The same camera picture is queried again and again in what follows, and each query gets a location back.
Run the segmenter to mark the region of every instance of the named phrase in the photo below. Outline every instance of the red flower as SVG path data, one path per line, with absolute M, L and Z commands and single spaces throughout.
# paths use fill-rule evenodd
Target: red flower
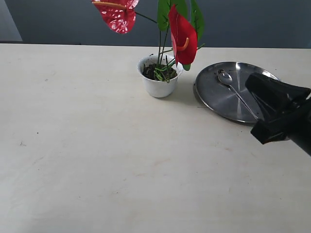
M 120 34 L 128 33 L 133 28 L 136 19 L 134 7 L 138 2 L 139 0 L 92 0 L 109 28 Z
M 194 61 L 196 55 L 197 33 L 186 18 L 177 12 L 175 4 L 169 12 L 169 21 L 176 63 L 189 65 Z

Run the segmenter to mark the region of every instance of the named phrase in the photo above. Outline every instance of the spoon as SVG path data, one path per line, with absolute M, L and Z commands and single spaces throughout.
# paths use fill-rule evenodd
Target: spoon
M 242 103 L 245 105 L 247 110 L 250 112 L 250 114 L 253 115 L 255 119 L 258 119 L 258 117 L 254 114 L 254 112 L 250 109 L 250 107 L 247 105 L 247 103 L 243 100 L 243 98 L 239 95 L 239 93 L 234 89 L 232 86 L 232 77 L 230 74 L 228 74 L 225 70 L 219 69 L 217 71 L 217 77 L 218 80 L 225 86 L 228 86 L 237 96 L 238 98 L 242 101 Z

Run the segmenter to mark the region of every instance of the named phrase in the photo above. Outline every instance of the anthurium plant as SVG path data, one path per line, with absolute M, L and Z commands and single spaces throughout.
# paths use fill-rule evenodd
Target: anthurium plant
M 196 0 L 190 0 L 191 17 L 188 21 L 188 8 L 185 0 L 158 0 L 157 20 L 135 10 L 139 0 L 92 0 L 100 11 L 108 27 L 116 33 L 125 34 L 132 30 L 136 15 L 157 24 L 159 29 L 159 50 L 157 63 L 144 68 L 143 75 L 156 81 L 169 82 L 176 77 L 174 64 L 181 63 L 184 70 L 190 70 L 203 35 L 204 19 Z M 171 31 L 172 49 L 165 50 L 166 40 Z M 162 64 L 163 54 L 173 51 L 174 59 Z

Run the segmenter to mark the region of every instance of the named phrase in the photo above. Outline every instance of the stainless steel plate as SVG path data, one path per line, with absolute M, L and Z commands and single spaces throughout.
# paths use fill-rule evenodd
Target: stainless steel plate
M 270 72 L 241 62 L 221 62 L 204 68 L 197 76 L 193 90 L 199 100 L 217 114 L 233 121 L 255 124 L 256 119 L 250 114 L 238 96 L 227 86 L 218 81 L 217 71 L 223 69 L 232 79 L 232 86 L 238 91 L 252 111 L 262 119 L 262 113 L 255 99 L 245 87 L 250 74 L 260 73 L 278 80 Z

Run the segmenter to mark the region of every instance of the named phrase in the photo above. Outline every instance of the spoon handle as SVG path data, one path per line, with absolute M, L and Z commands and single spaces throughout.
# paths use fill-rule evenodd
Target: spoon handle
M 240 94 L 236 91 L 236 89 L 233 86 L 230 86 L 230 88 L 231 90 L 235 92 L 235 94 L 237 94 L 238 98 L 242 101 L 242 103 L 245 105 L 245 107 L 250 112 L 250 114 L 252 114 L 255 119 L 258 119 L 258 117 L 255 115 L 252 109 L 247 105 L 247 103 L 243 100 L 242 96 L 240 96 Z

